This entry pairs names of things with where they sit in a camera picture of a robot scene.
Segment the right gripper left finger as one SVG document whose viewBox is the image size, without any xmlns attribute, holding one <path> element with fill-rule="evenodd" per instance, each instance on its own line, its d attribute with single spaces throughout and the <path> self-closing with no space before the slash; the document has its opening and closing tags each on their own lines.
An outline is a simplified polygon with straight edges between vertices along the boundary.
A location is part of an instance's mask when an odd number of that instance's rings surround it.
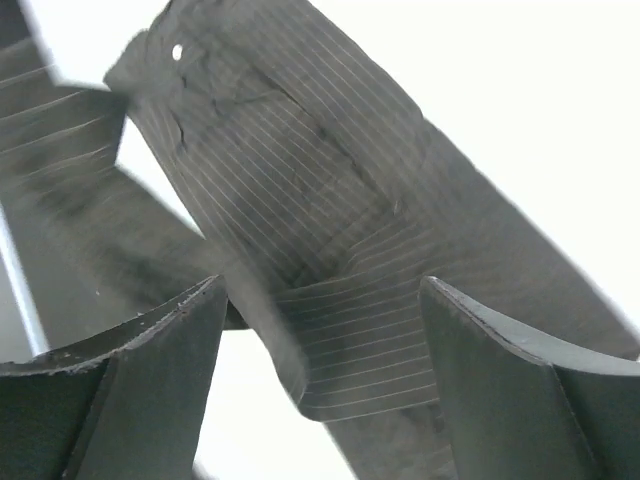
<svg viewBox="0 0 640 480">
<path fill-rule="evenodd" d="M 227 309 L 207 279 L 88 339 L 1 367 L 1 475 L 187 479 Z"/>
</svg>

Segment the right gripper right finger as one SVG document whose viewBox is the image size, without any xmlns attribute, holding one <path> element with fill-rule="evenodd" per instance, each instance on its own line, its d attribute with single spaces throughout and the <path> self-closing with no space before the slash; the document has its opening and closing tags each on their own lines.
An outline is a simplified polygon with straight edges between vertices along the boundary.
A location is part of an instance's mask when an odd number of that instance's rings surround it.
<svg viewBox="0 0 640 480">
<path fill-rule="evenodd" d="M 638 478 L 637 362 L 548 335 L 434 277 L 419 299 L 460 478 Z"/>
</svg>

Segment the dark pinstriped long sleeve shirt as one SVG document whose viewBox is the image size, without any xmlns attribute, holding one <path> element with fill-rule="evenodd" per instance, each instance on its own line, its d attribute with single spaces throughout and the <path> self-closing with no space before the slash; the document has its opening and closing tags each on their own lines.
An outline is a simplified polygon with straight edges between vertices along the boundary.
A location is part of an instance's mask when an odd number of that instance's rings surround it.
<svg viewBox="0 0 640 480">
<path fill-rule="evenodd" d="M 307 1 L 171 1 L 103 88 L 1 5 L 1 197 L 56 271 L 142 312 L 213 275 L 359 479 L 454 479 L 421 319 L 434 276 L 634 360 L 588 281 Z"/>
</svg>

